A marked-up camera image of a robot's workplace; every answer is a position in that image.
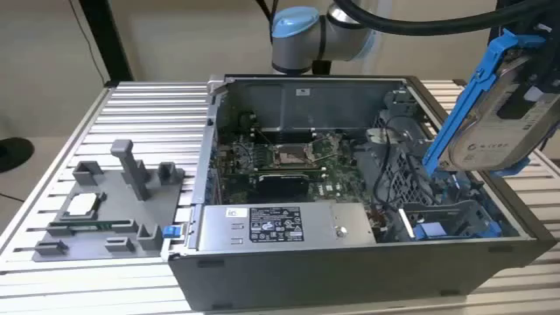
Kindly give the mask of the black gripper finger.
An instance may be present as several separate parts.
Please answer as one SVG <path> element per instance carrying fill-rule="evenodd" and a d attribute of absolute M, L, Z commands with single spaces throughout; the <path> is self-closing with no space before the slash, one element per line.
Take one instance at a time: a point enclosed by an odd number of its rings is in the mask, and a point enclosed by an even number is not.
<path fill-rule="evenodd" d="M 500 119 L 521 119 L 534 106 L 542 92 L 538 85 L 546 72 L 546 45 L 522 49 L 520 55 L 505 65 L 501 74 L 506 77 L 509 95 L 497 110 Z"/>

